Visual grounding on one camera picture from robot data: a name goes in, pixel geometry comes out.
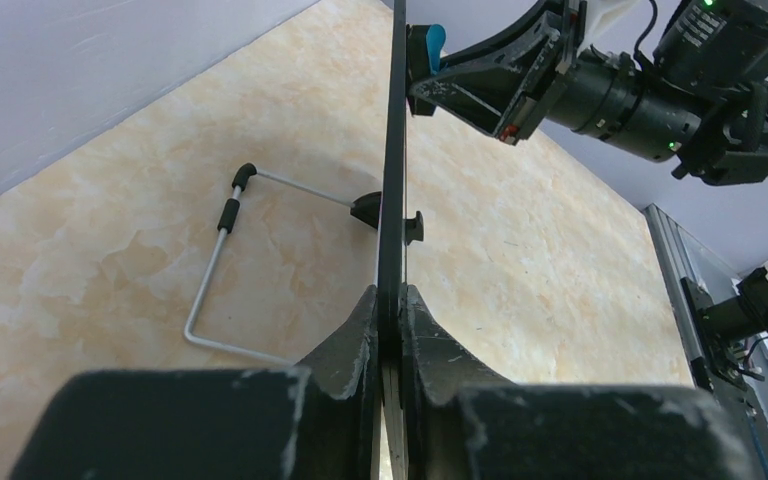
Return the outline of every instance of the black cylindrical motor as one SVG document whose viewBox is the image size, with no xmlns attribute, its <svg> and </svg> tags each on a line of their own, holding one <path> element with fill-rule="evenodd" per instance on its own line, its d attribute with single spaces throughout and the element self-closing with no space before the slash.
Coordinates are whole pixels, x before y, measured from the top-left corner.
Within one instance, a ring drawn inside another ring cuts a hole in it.
<svg viewBox="0 0 768 480">
<path fill-rule="evenodd" d="M 568 75 L 573 80 L 548 118 L 578 134 L 663 162 L 699 127 L 700 107 L 678 90 L 647 85 L 628 54 L 584 51 Z"/>
<path fill-rule="evenodd" d="M 726 341 L 768 332 L 767 269 L 756 268 L 737 289 L 738 296 L 703 311 L 703 328 Z"/>
</svg>

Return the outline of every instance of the white panel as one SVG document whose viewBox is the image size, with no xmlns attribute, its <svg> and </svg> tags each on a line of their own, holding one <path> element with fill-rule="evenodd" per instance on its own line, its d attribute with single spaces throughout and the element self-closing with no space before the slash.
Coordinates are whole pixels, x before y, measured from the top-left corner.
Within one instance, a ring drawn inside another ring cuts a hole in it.
<svg viewBox="0 0 768 480">
<path fill-rule="evenodd" d="M 0 194 L 312 3 L 0 0 Z"/>
</svg>

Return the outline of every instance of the black knob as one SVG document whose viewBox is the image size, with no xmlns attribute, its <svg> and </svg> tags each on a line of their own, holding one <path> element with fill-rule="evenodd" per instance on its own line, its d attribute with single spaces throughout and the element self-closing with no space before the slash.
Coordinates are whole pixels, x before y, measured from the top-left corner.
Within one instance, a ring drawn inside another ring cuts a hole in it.
<svg viewBox="0 0 768 480">
<path fill-rule="evenodd" d="M 405 220 L 405 245 L 410 245 L 416 240 L 425 240 L 425 223 L 422 221 L 422 212 L 417 211 L 416 217 Z"/>
</svg>

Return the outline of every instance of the marble surface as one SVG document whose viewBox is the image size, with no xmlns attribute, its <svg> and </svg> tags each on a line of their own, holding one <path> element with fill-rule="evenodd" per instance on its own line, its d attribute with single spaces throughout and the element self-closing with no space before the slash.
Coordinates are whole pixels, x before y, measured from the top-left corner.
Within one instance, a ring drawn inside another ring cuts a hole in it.
<svg viewBox="0 0 768 480">
<path fill-rule="evenodd" d="M 322 0 L 0 197 L 0 477 L 51 395 L 97 368 L 243 367 L 181 337 L 245 162 L 345 199 L 380 188 L 391 13 Z M 543 134 L 411 119 L 407 275 L 520 382 L 690 385 L 643 217 Z M 199 333 L 295 360 L 372 282 L 372 229 L 255 177 Z"/>
</svg>

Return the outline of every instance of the metal rod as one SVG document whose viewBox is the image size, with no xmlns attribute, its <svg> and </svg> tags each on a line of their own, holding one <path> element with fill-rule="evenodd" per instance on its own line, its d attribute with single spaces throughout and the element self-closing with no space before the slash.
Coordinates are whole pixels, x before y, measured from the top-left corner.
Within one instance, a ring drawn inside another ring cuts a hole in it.
<svg viewBox="0 0 768 480">
<path fill-rule="evenodd" d="M 261 176 L 261 177 L 268 178 L 268 179 L 276 181 L 278 183 L 283 183 L 284 185 L 288 185 L 290 187 L 297 188 L 297 189 L 299 189 L 299 190 L 301 190 L 303 192 L 307 192 L 307 193 L 309 193 L 311 195 L 316 195 L 319 198 L 324 198 L 326 200 L 331 200 L 334 203 L 339 203 L 340 205 L 344 205 L 344 206 L 349 207 L 349 208 L 352 208 L 352 204 L 354 203 L 354 202 L 350 202 L 348 200 L 343 200 L 341 198 L 337 198 L 337 197 L 331 195 L 330 193 L 321 192 L 319 190 L 315 190 L 313 188 L 307 187 L 305 185 L 302 185 L 301 183 L 298 183 L 298 182 L 295 182 L 293 180 L 290 180 L 289 178 L 284 178 L 284 177 L 281 177 L 281 176 L 276 175 L 276 174 L 271 173 L 271 172 L 265 172 L 265 171 L 263 171 L 261 169 L 257 170 L 257 174 L 259 176 Z"/>
<path fill-rule="evenodd" d="M 703 353 L 702 343 L 700 343 L 696 327 L 693 325 L 693 314 L 682 292 L 681 279 L 682 277 L 689 277 L 690 279 L 696 277 L 689 262 L 687 262 L 686 253 L 682 252 L 684 246 L 678 244 L 681 239 L 677 235 L 678 227 L 675 222 L 655 204 L 644 209 L 643 214 L 649 223 L 649 232 L 655 246 L 655 254 L 661 266 L 667 295 L 673 305 L 679 337 L 681 337 L 681 343 L 689 363 L 702 357 Z"/>
<path fill-rule="evenodd" d="M 240 199 L 242 190 L 240 187 L 234 187 L 234 193 L 231 198 L 234 200 Z M 279 365 L 292 365 L 293 362 L 269 355 L 268 353 L 258 352 L 255 350 L 249 350 L 247 348 L 238 347 L 228 343 L 217 342 L 209 338 L 199 337 L 193 331 L 195 330 L 196 319 L 198 318 L 201 307 L 204 304 L 204 297 L 207 294 L 207 288 L 210 286 L 210 280 L 213 278 L 213 272 L 216 270 L 216 264 L 219 261 L 219 254 L 222 251 L 222 246 L 225 244 L 225 239 L 228 237 L 228 230 L 221 229 L 219 231 L 219 238 L 216 239 L 216 246 L 213 248 L 213 254 L 210 256 L 210 261 L 207 264 L 207 270 L 204 272 L 204 277 L 199 285 L 198 293 L 196 293 L 196 299 L 193 301 L 193 307 L 190 309 L 190 315 L 187 317 L 187 323 L 184 325 L 184 338 L 196 345 L 202 347 L 213 348 L 216 350 L 222 350 L 228 353 L 234 353 L 237 355 L 245 355 L 247 357 L 256 358 L 258 360 L 264 360 L 267 362 L 276 363 Z"/>
</svg>

